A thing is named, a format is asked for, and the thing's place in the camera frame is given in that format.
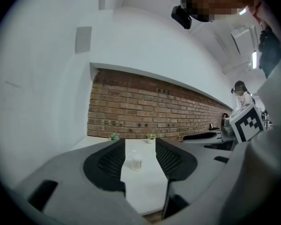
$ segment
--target white ceiling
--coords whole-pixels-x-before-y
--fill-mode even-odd
[[[180,0],[124,0],[123,3],[124,6],[140,8],[157,14],[180,26],[171,18],[173,7],[179,4]],[[192,27],[188,32],[209,50],[225,72],[239,66],[243,67],[250,62],[249,56],[243,57],[239,54],[230,33],[242,25],[248,27],[253,24],[256,25],[257,35],[259,36],[258,23],[248,12],[214,22],[199,22],[193,19]]]

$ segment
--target woman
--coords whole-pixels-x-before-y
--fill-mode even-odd
[[[235,109],[235,111],[240,109],[245,104],[255,104],[255,100],[252,98],[249,91],[245,87],[245,83],[242,81],[237,81],[235,83],[234,89],[232,88],[231,93],[234,93],[237,97],[237,108]]]

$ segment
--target desk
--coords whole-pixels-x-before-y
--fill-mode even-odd
[[[87,136],[72,150],[107,141],[107,138]],[[126,200],[141,215],[163,209],[168,180],[157,159],[155,143],[147,139],[126,139],[126,160],[122,166],[121,181],[126,185]],[[131,169],[133,153],[143,155],[143,168],[139,172]]]

